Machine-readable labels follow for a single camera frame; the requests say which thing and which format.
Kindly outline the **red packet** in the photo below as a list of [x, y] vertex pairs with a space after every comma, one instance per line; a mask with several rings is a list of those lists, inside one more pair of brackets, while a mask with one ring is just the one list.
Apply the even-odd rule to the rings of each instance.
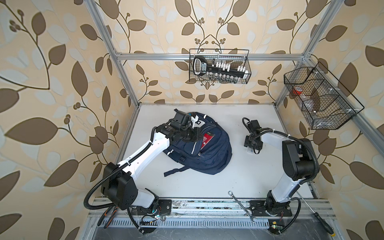
[[201, 145], [201, 150], [214, 138], [214, 136], [215, 136], [215, 134], [210, 133], [210, 132], [204, 134], [203, 142]]

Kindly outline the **navy blue student backpack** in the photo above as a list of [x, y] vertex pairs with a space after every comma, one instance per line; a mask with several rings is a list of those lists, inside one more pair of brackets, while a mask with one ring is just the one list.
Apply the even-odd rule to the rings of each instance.
[[199, 117], [203, 138], [197, 142], [178, 140], [164, 150], [164, 153], [175, 162], [183, 165], [173, 169], [164, 176], [192, 169], [204, 174], [220, 173], [230, 162], [232, 147], [227, 132], [208, 115], [196, 112]]

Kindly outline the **clear pen case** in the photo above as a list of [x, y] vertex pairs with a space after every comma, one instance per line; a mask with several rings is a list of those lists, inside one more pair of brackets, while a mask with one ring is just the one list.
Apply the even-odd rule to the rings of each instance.
[[256, 153], [256, 150], [254, 148], [247, 147], [247, 153], [252, 155]]

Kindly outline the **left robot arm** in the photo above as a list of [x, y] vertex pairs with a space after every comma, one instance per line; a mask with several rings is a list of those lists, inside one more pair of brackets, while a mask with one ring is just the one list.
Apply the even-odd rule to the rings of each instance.
[[[150, 139], [128, 158], [118, 164], [109, 163], [103, 178], [86, 194], [84, 207], [88, 210], [126, 210], [132, 219], [131, 207], [141, 207], [152, 215], [160, 212], [159, 197], [149, 189], [138, 189], [135, 181], [142, 171], [173, 142], [197, 142], [203, 138], [196, 127], [199, 116], [176, 110], [172, 119], [151, 130]], [[111, 203], [94, 206], [89, 203], [92, 194], [100, 189]]]

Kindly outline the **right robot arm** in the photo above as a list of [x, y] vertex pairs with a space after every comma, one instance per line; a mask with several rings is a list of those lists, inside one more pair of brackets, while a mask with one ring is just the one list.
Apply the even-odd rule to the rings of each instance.
[[261, 209], [272, 217], [281, 215], [288, 209], [291, 201], [298, 202], [298, 209], [285, 226], [272, 224], [269, 232], [272, 235], [282, 235], [298, 218], [301, 208], [301, 198], [293, 197], [305, 183], [312, 181], [319, 172], [319, 163], [308, 139], [297, 139], [289, 134], [271, 128], [261, 128], [256, 120], [242, 119], [243, 125], [249, 131], [246, 137], [248, 143], [268, 144], [282, 151], [284, 174], [278, 184], [268, 192]]

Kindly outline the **silver combination wrench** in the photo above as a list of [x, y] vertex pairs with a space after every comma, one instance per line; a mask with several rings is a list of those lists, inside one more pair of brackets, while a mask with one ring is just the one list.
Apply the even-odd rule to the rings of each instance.
[[245, 214], [250, 218], [252, 223], [256, 223], [256, 218], [247, 210], [247, 208], [236, 198], [232, 191], [228, 191], [228, 195], [233, 198], [233, 200], [240, 206], [240, 208], [245, 212]]

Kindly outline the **black socket set holder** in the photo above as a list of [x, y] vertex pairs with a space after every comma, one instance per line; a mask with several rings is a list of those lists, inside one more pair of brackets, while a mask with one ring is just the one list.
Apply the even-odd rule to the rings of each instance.
[[247, 56], [235, 55], [191, 55], [190, 73], [206, 79], [234, 79], [246, 81], [252, 70]]

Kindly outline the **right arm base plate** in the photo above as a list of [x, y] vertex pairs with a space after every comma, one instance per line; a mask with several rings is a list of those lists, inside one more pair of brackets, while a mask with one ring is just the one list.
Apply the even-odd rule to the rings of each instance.
[[292, 217], [293, 213], [289, 204], [283, 204], [282, 207], [271, 210], [270, 212], [266, 209], [265, 200], [251, 200], [249, 201], [250, 206], [248, 209], [254, 217]]

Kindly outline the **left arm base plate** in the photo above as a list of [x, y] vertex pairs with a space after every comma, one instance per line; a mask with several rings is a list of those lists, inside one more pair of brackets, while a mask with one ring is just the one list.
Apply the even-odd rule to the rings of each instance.
[[170, 199], [159, 199], [155, 201], [149, 208], [139, 207], [138, 214], [149, 216], [168, 216], [172, 211], [173, 201]]

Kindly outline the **orange handled pliers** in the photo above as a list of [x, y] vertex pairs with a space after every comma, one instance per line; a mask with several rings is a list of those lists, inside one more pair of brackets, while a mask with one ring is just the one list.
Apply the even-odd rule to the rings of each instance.
[[104, 225], [104, 229], [107, 229], [109, 225], [112, 223], [117, 210], [118, 210], [117, 206], [112, 206], [107, 208], [99, 218], [97, 222], [97, 226], [100, 227], [101, 225]]

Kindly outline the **black handled screwdriver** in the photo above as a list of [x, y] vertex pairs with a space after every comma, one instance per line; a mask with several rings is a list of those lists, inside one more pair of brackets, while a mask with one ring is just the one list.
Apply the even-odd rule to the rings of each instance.
[[335, 237], [336, 234], [333, 230], [333, 228], [319, 215], [318, 212], [315, 212], [315, 210], [310, 206], [310, 204], [302, 197], [302, 195], [297, 192], [297, 195], [304, 201], [304, 203], [309, 207], [309, 209], [312, 211], [314, 217], [320, 222], [324, 230], [331, 236]]

